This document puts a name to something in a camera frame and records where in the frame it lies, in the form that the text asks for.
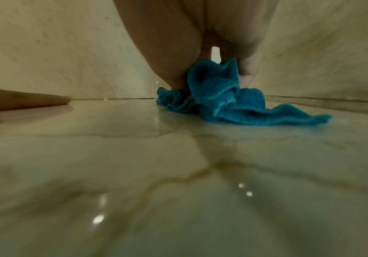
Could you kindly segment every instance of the crumpled towel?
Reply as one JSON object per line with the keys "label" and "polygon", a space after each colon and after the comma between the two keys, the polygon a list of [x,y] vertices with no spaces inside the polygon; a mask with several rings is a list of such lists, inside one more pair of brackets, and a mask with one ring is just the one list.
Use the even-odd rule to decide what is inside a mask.
{"label": "crumpled towel", "polygon": [[289,105],[266,109],[263,93],[256,88],[239,88],[236,61],[221,64],[201,60],[187,75],[189,91],[157,89],[157,104],[177,113],[196,114],[208,122],[242,125],[325,124],[330,115],[310,116]]}

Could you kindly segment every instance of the blue towel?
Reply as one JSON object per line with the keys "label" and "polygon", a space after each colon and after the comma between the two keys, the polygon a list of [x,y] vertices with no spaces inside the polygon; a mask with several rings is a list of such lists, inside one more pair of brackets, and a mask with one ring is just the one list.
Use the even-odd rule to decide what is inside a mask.
{"label": "blue towel", "polygon": [[263,93],[256,88],[239,88],[236,61],[221,64],[201,60],[187,75],[189,91],[157,89],[157,104],[177,113],[197,114],[208,122],[242,125],[325,124],[329,115],[310,116],[289,105],[266,109]]}

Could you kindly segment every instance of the beige marble wall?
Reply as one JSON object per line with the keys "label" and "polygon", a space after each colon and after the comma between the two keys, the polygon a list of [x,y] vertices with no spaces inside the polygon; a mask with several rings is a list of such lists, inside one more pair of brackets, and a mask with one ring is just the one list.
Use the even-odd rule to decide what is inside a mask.
{"label": "beige marble wall", "polygon": [[[111,0],[0,0],[0,88],[90,99],[155,97],[163,85]],[[368,101],[368,0],[282,0],[253,86]]]}
{"label": "beige marble wall", "polygon": [[111,0],[0,0],[1,89],[140,98],[157,80]]}
{"label": "beige marble wall", "polygon": [[281,0],[253,86],[267,95],[368,101],[368,0]]}

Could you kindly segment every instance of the marble floor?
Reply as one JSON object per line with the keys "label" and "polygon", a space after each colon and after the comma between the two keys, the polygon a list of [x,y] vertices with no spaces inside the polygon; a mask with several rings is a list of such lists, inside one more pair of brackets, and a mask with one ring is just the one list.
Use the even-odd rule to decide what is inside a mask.
{"label": "marble floor", "polygon": [[334,119],[209,124],[153,99],[2,112],[0,257],[368,257],[368,115],[301,108]]}

